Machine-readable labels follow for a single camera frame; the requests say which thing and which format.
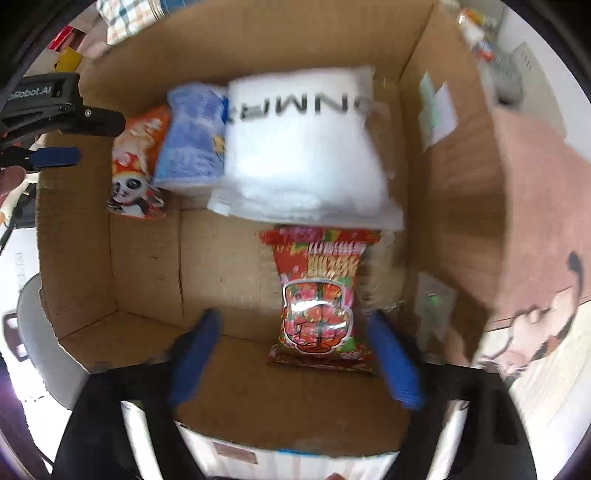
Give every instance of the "white package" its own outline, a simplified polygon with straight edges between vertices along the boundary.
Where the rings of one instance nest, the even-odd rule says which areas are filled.
[[[400,229],[365,130],[372,85],[370,67],[232,81],[225,173],[207,207],[266,222]]]

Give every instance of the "red snack bag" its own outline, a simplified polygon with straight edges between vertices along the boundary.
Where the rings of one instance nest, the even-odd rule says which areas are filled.
[[[108,210],[136,218],[165,216],[164,201],[151,180],[169,124],[170,110],[160,106],[128,121],[123,133],[115,138]]]
[[[283,319],[270,357],[308,367],[372,371],[355,340],[353,286],[361,255],[379,233],[282,227],[261,233],[273,248],[282,286]]]

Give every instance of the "panda graphic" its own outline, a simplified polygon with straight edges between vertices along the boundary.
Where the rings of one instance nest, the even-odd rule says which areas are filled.
[[[117,213],[138,218],[158,216],[164,202],[155,194],[140,170],[135,154],[124,163],[113,162],[113,183],[108,208]]]

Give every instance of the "blue package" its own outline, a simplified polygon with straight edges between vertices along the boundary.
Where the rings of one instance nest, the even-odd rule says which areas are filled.
[[[227,89],[188,83],[168,93],[171,123],[158,155],[153,184],[195,194],[223,174]]]

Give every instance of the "gray chair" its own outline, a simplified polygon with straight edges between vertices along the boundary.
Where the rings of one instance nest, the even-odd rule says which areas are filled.
[[[40,290],[40,274],[23,287],[17,306],[18,333],[47,391],[72,410],[89,374],[58,343],[41,307]]]

